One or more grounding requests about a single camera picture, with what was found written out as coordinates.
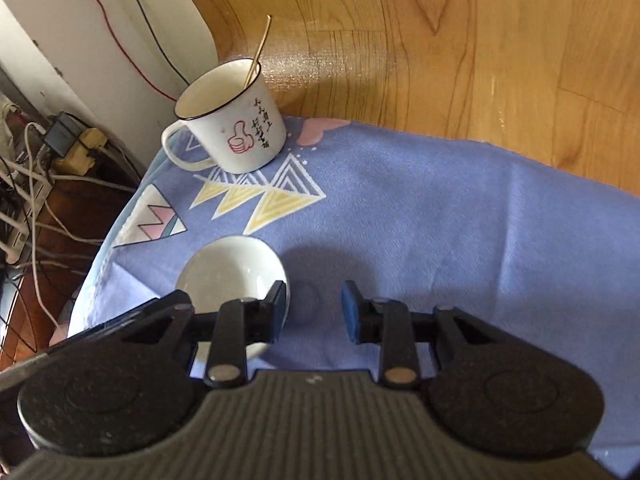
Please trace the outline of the white floral bowl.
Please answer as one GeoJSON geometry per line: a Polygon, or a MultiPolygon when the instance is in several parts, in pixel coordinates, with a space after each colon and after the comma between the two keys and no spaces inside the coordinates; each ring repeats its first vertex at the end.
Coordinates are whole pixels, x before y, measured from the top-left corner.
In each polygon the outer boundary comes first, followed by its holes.
{"type": "Polygon", "coordinates": [[[256,237],[231,235],[207,244],[186,264],[175,289],[186,292],[197,314],[227,301],[264,299],[275,281],[288,285],[278,255],[256,237]]]}

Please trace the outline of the blue patterned tablecloth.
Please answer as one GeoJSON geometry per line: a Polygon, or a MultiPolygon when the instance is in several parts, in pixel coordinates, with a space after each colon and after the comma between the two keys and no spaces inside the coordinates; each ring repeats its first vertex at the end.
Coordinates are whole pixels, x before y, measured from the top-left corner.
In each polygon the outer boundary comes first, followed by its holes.
{"type": "Polygon", "coordinates": [[[175,288],[204,246],[263,240],[291,303],[254,368],[375,368],[347,337],[340,290],[427,311],[450,304],[560,356],[600,385],[591,454],[639,463],[639,201],[496,146],[288,118],[288,140],[250,174],[189,172],[158,154],[77,298],[70,331],[175,288]]]}

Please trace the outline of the white enamel mug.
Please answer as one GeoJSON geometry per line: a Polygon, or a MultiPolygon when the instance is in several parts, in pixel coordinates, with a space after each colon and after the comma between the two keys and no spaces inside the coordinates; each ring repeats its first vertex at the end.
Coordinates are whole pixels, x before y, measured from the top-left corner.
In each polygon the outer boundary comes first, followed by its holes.
{"type": "Polygon", "coordinates": [[[257,170],[278,156],[288,137],[262,66],[249,58],[222,63],[198,77],[175,102],[175,115],[160,143],[174,165],[191,172],[213,166],[229,174],[257,170]],[[170,139],[183,127],[200,142],[206,158],[188,162],[171,151],[170,139]]]}

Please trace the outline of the power strip with plugs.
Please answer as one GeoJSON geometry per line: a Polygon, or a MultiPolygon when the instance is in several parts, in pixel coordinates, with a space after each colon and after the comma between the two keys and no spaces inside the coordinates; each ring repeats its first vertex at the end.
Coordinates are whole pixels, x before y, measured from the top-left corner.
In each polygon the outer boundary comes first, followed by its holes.
{"type": "Polygon", "coordinates": [[[60,182],[87,182],[122,190],[119,184],[88,175],[96,156],[107,155],[108,141],[73,114],[61,113],[43,127],[17,104],[1,99],[1,251],[9,266],[22,258],[38,216],[60,182]]]}

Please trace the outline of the gold spoon in mug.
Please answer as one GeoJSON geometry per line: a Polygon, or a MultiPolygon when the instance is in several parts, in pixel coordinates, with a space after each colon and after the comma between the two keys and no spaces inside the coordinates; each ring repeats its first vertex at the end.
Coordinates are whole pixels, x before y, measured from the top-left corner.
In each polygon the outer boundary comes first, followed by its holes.
{"type": "Polygon", "coordinates": [[[272,15],[267,14],[264,30],[262,31],[262,36],[260,37],[258,45],[254,51],[254,54],[252,56],[252,62],[250,62],[250,68],[248,69],[246,77],[243,82],[243,90],[248,88],[248,86],[250,85],[250,83],[254,78],[254,71],[256,70],[257,64],[259,62],[259,58],[262,55],[262,50],[264,50],[266,41],[268,39],[271,23],[272,23],[272,15]]]}

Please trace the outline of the wood-pattern vinyl sheet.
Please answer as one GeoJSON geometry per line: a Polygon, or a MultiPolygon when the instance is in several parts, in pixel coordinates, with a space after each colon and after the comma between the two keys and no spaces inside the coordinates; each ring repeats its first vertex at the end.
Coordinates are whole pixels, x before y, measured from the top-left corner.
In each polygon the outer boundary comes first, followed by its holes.
{"type": "Polygon", "coordinates": [[[286,114],[485,141],[637,193],[639,0],[192,0],[286,114]]]}

